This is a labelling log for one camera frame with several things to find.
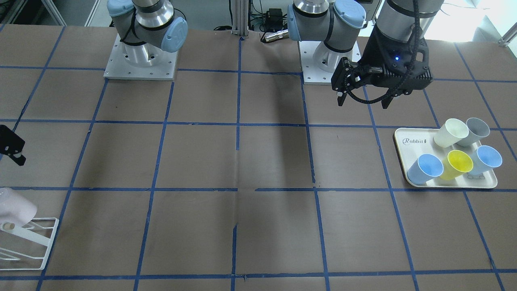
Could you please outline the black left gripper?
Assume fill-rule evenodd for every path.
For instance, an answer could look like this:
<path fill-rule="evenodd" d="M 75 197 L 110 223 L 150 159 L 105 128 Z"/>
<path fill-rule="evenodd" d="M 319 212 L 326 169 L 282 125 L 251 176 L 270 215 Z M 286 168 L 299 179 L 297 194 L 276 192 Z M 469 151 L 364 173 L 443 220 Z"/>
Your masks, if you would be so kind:
<path fill-rule="evenodd" d="M 394 88 L 409 68 L 413 47 L 412 39 L 408 42 L 391 39 L 375 26 L 359 64 L 360 66 L 381 67 L 383 72 L 361 74 L 360 81 L 380 88 Z M 422 61 L 415 61 L 412 73 L 399 88 L 401 91 L 422 90 L 433 81 L 429 66 L 429 48 L 424 38 L 419 40 L 416 51 L 422 54 Z M 331 77 L 332 89 L 337 92 L 338 106 L 343 106 L 347 95 L 359 102 L 359 98 L 351 92 L 356 88 L 354 83 L 358 75 L 359 69 L 356 62 L 351 61 L 348 57 L 342 57 L 338 61 Z M 397 96 L 398 90 L 388 90 L 382 99 L 382 108 L 387 109 Z"/>

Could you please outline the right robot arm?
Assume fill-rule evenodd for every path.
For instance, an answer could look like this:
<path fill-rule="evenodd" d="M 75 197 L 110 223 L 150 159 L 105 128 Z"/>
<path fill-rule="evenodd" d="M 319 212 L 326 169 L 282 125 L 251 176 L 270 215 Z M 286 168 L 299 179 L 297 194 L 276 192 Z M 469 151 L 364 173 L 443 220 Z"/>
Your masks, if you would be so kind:
<path fill-rule="evenodd" d="M 169 0 L 109 0 L 118 31 L 105 77 L 118 80 L 173 80 L 177 52 L 188 35 L 187 21 Z"/>

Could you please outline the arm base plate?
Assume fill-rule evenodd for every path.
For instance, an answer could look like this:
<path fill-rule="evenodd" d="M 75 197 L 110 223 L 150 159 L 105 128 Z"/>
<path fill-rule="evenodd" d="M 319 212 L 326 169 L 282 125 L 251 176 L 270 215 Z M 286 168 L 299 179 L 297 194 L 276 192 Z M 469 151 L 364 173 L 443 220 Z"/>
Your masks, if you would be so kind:
<path fill-rule="evenodd" d="M 347 57 L 352 62 L 361 58 L 358 43 L 345 53 L 330 50 L 322 41 L 299 41 L 300 61 L 305 84 L 330 85 L 338 61 Z"/>
<path fill-rule="evenodd" d="M 104 77 L 112 80 L 173 81 L 178 52 L 166 52 L 151 44 L 129 46 L 117 35 Z"/>

